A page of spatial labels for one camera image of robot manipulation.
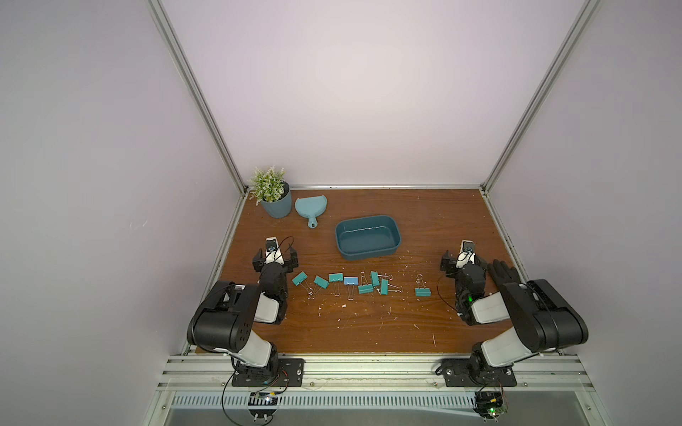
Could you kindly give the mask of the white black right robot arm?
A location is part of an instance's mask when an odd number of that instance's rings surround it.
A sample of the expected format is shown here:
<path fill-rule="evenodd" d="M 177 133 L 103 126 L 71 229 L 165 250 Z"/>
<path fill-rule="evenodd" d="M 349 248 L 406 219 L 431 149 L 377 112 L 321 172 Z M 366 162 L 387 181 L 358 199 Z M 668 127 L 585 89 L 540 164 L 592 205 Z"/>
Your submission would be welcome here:
<path fill-rule="evenodd" d="M 454 308 L 469 326 L 511 321 L 511 328 L 474 344 L 466 371 L 476 383 L 494 374 L 509 376 L 512 365 L 547 351 L 585 344 L 586 322 L 547 280 L 524 282 L 504 261 L 490 263 L 470 248 L 445 252 L 440 270 L 455 282 Z"/>

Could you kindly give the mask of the teal plastic storage box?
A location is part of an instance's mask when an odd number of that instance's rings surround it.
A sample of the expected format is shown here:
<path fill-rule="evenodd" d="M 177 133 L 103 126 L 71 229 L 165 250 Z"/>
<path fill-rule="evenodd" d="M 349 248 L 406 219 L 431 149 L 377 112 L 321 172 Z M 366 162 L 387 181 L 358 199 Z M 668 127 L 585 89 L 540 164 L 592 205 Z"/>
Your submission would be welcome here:
<path fill-rule="evenodd" d="M 402 243 L 396 221 L 387 215 L 353 218 L 335 229 L 337 249 L 347 261 L 360 261 L 394 254 Z"/>

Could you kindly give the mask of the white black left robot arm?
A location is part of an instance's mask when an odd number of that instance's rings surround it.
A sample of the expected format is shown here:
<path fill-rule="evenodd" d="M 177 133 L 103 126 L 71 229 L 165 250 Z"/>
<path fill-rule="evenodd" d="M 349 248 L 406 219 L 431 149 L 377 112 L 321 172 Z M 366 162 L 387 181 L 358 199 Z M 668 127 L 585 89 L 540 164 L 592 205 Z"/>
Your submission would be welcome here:
<path fill-rule="evenodd" d="M 208 353 L 227 354 L 236 373 L 271 382 L 280 373 L 275 344 L 260 337 L 253 325 L 279 325 L 288 309 L 288 275 L 298 267 L 294 248 L 259 250 L 253 259 L 256 284 L 216 282 L 195 311 L 186 332 L 188 343 Z"/>

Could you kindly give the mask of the teal binder clip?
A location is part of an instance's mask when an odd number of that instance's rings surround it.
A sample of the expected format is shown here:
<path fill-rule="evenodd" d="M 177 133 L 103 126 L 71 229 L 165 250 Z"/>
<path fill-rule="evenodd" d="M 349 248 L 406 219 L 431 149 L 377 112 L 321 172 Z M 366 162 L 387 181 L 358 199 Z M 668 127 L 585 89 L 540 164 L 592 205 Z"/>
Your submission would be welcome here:
<path fill-rule="evenodd" d="M 303 289 L 305 289 L 305 291 L 307 292 L 307 294 L 309 294 L 309 296 L 311 296 L 313 294 L 313 290 L 310 287 L 310 285 L 308 284 L 308 275 L 305 272 L 301 272 L 298 275 L 296 275 L 292 279 L 292 283 L 296 287 L 302 287 Z"/>
<path fill-rule="evenodd" d="M 387 279 L 380 280 L 379 293 L 382 296 L 388 296 L 391 293 L 401 293 L 402 287 L 392 284 Z"/>
<path fill-rule="evenodd" d="M 316 275 L 309 288 L 308 299 L 313 300 L 321 290 L 327 289 L 329 285 L 330 283 L 325 278 Z"/>
<path fill-rule="evenodd" d="M 371 284 L 373 287 L 380 287 L 383 280 L 390 282 L 394 277 L 389 273 L 370 272 Z"/>
<path fill-rule="evenodd" d="M 341 288 L 343 287 L 344 275 L 343 273 L 332 273 L 329 275 L 330 291 L 335 297 L 340 297 Z"/>
<path fill-rule="evenodd" d="M 427 287 L 422 273 L 419 273 L 416 277 L 415 295 L 417 297 L 428 297 L 432 295 L 432 291 Z"/>
<path fill-rule="evenodd" d="M 368 281 L 366 274 L 364 272 L 361 272 L 358 285 L 358 293 L 360 295 L 364 295 L 372 293 L 373 291 L 374 291 L 373 284 Z"/>

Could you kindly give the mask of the blue binder clip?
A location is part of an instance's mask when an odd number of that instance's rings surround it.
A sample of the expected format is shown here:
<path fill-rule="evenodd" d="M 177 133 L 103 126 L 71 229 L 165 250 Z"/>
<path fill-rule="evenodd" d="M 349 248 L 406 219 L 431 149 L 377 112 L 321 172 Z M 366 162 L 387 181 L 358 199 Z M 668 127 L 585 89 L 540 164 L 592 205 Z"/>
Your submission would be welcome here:
<path fill-rule="evenodd" d="M 357 289 L 357 287 L 359 285 L 359 279 L 357 277 L 345 276 L 344 280 L 343 280 L 343 284 L 347 290 L 347 300 L 353 301 L 355 289 Z"/>

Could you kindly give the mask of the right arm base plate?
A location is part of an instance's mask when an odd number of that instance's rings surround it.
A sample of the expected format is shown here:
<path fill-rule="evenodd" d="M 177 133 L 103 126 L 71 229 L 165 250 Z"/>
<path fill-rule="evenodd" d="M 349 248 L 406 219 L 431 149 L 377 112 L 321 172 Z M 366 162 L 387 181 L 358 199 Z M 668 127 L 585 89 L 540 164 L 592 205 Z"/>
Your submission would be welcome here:
<path fill-rule="evenodd" d="M 447 387 L 515 387 L 518 382 L 511 367 L 488 367 L 475 360 L 443 359 L 435 374 Z"/>

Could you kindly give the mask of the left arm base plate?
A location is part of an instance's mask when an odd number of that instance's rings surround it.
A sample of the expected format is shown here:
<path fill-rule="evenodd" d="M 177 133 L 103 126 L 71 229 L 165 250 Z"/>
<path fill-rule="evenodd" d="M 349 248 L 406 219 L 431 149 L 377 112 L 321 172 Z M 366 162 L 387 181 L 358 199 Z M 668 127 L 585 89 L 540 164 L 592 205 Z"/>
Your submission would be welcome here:
<path fill-rule="evenodd" d="M 249 367 L 241 361 L 234 366 L 232 386 L 246 387 L 301 387 L 305 372 L 305 360 L 300 358 L 277 359 L 266 367 Z"/>

